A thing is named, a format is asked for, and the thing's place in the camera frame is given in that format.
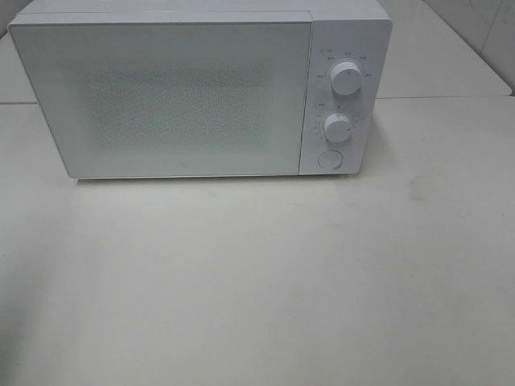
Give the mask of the round white door button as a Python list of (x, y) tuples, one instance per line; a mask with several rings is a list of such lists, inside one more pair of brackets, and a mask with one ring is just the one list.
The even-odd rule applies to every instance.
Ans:
[(341, 167), (343, 160), (344, 157), (341, 152), (337, 150), (327, 150), (319, 156), (318, 164), (323, 169), (338, 170)]

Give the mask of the white timer knob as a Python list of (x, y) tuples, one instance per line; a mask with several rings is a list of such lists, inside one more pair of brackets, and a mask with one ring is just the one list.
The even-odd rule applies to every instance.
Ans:
[(327, 141), (340, 143), (347, 141), (352, 134), (352, 122), (348, 115), (333, 113), (323, 121), (323, 134)]

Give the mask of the white microwave door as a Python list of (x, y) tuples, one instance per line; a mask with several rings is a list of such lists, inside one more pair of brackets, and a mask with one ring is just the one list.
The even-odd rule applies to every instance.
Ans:
[(75, 179), (299, 168), (309, 23), (32, 25), (11, 34)]

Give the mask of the upper white power knob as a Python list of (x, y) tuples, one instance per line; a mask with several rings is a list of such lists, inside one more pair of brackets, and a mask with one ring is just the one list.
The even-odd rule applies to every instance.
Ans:
[(345, 97), (361, 88), (363, 71), (355, 60), (341, 60), (331, 67), (329, 77), (332, 90)]

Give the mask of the white microwave oven body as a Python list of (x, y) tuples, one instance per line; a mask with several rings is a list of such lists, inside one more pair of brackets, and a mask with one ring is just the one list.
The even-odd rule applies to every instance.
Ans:
[[(230, 23), (310, 24), (311, 42), (299, 168), (292, 175), (357, 173), (365, 152), (393, 27), (390, 17), (378, 2), (33, 1), (14, 17), (9, 23), (8, 31), (13, 39), (11, 29), (14, 26)], [(341, 60), (355, 60), (363, 71), (361, 88), (349, 96), (336, 94), (330, 83), (329, 70)], [(352, 134), (345, 142), (333, 143), (324, 137), (323, 121), (333, 113), (343, 113), (351, 119)], [(342, 153), (344, 160), (338, 170), (327, 170), (319, 166), (318, 158), (327, 150)], [(176, 176), (149, 179), (246, 176), (282, 175)]]

